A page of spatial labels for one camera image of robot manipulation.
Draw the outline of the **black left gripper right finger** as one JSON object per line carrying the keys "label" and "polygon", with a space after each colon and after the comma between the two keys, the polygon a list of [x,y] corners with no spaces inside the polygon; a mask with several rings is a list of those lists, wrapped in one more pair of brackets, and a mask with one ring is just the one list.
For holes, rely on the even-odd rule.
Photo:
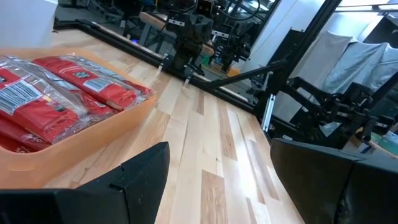
{"label": "black left gripper right finger", "polygon": [[274,138],[271,161],[306,224],[398,224],[398,160]]}

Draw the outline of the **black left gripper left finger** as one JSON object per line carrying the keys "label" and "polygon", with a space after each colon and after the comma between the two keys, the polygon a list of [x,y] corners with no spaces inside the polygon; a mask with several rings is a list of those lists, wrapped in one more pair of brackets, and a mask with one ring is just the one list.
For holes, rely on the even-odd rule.
{"label": "black left gripper left finger", "polygon": [[0,224],[154,224],[169,164],[158,142],[75,189],[0,190]]}

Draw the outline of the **red popcorn bag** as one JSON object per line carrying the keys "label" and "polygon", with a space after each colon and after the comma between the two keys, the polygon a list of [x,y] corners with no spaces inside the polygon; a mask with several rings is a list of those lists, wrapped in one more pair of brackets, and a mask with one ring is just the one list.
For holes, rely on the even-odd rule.
{"label": "red popcorn bag", "polygon": [[138,105],[154,94],[150,88],[79,55],[41,57],[33,63],[119,111]]}
{"label": "red popcorn bag", "polygon": [[116,112],[40,65],[0,55],[0,116],[55,143]]}
{"label": "red popcorn bag", "polygon": [[0,118],[0,146],[16,153],[41,151],[51,144],[26,129]]}

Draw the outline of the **orange plastic basket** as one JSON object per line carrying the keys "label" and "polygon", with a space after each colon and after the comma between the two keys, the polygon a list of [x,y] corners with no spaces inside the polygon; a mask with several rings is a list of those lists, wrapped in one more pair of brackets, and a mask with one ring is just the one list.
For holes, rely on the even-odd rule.
{"label": "orange plastic basket", "polygon": [[[110,69],[95,57],[68,49],[11,49],[0,53],[2,56],[17,57],[32,63],[36,58],[68,54],[82,56]],[[109,106],[116,112],[111,117],[92,124],[61,141],[49,142],[51,146],[38,152],[16,153],[0,146],[0,189],[42,187],[55,176],[134,129],[149,114],[154,101],[155,94],[126,110],[119,111]]]}

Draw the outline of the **grey fabric cover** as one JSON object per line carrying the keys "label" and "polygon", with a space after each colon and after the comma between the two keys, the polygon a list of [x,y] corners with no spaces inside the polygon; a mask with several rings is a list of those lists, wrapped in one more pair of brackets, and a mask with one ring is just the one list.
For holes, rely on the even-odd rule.
{"label": "grey fabric cover", "polygon": [[328,93],[342,93],[353,82],[376,91],[398,72],[398,49],[386,42],[366,44],[329,31],[319,34],[317,41],[326,47],[321,52],[331,63],[317,87]]}

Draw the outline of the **white hexagonal plant pot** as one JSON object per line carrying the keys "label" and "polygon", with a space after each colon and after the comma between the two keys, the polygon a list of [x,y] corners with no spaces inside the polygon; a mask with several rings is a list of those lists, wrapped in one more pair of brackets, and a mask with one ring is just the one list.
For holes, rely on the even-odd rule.
{"label": "white hexagonal plant pot", "polygon": [[0,49],[49,47],[58,0],[0,0]]}

